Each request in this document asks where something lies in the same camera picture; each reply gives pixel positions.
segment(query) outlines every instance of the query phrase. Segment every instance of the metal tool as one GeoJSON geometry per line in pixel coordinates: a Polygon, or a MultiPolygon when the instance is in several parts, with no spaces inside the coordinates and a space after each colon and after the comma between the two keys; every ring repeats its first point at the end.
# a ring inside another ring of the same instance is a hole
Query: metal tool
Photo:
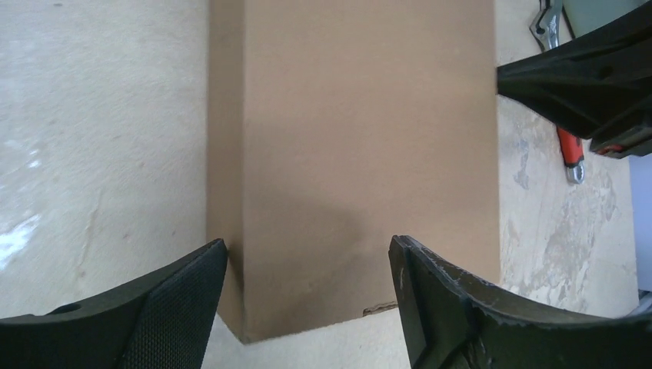
{"type": "MultiPolygon", "coordinates": [[[[561,21],[561,0],[541,0],[541,10],[530,25],[530,32],[537,39],[543,52],[559,46],[559,23],[561,21]]],[[[584,181],[584,149],[582,141],[557,127],[557,136],[564,157],[566,178],[570,183],[580,184],[584,181]]]]}

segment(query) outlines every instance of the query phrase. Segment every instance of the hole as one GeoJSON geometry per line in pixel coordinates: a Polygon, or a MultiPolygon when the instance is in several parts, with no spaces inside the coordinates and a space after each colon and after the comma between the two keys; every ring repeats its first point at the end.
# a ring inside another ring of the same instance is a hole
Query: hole
{"type": "Polygon", "coordinates": [[[79,310],[81,308],[82,308],[82,306],[80,304],[77,304],[77,303],[67,304],[67,305],[57,307],[56,309],[53,310],[52,313],[50,313],[48,315],[69,313],[71,311],[79,310]]]}
{"type": "Polygon", "coordinates": [[[605,79],[605,78],[609,78],[613,73],[614,73],[614,67],[608,65],[606,67],[600,68],[600,71],[597,73],[597,77],[599,79],[605,79]]]}

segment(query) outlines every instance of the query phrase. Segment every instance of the floor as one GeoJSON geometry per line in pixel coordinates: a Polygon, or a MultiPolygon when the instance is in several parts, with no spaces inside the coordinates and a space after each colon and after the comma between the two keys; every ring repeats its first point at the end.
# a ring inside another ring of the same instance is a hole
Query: floor
{"type": "MultiPolygon", "coordinates": [[[[536,11],[536,1],[496,1],[498,64],[540,52],[527,29],[536,11]]],[[[503,287],[572,311],[626,314],[637,305],[629,162],[585,149],[585,182],[568,184],[552,124],[506,98],[498,115],[503,287]]]]}
{"type": "MultiPolygon", "coordinates": [[[[496,3],[497,62],[538,52],[527,30],[537,1],[496,3]]],[[[207,2],[0,8],[0,317],[43,314],[201,244],[207,2]]],[[[573,311],[626,314],[637,304],[628,162],[588,155],[586,182],[568,185],[553,126],[497,103],[503,286],[573,311]]],[[[407,362],[393,310],[247,347],[217,319],[205,367],[407,362]]]]}

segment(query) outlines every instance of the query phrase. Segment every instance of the red handle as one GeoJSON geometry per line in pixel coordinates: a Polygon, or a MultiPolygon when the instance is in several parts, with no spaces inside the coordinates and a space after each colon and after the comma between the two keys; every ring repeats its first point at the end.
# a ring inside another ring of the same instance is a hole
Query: red handle
{"type": "Polygon", "coordinates": [[[584,149],[582,140],[571,135],[565,130],[557,127],[561,155],[564,157],[564,165],[569,168],[577,167],[584,160],[584,149]]]}

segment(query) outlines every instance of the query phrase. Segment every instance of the brown cardboard box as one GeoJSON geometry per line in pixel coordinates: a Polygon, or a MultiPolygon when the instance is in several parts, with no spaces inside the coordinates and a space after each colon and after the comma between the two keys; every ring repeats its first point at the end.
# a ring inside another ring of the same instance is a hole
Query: brown cardboard box
{"type": "Polygon", "coordinates": [[[493,2],[211,7],[208,236],[236,335],[391,303],[393,234],[498,281],[493,2]]]}

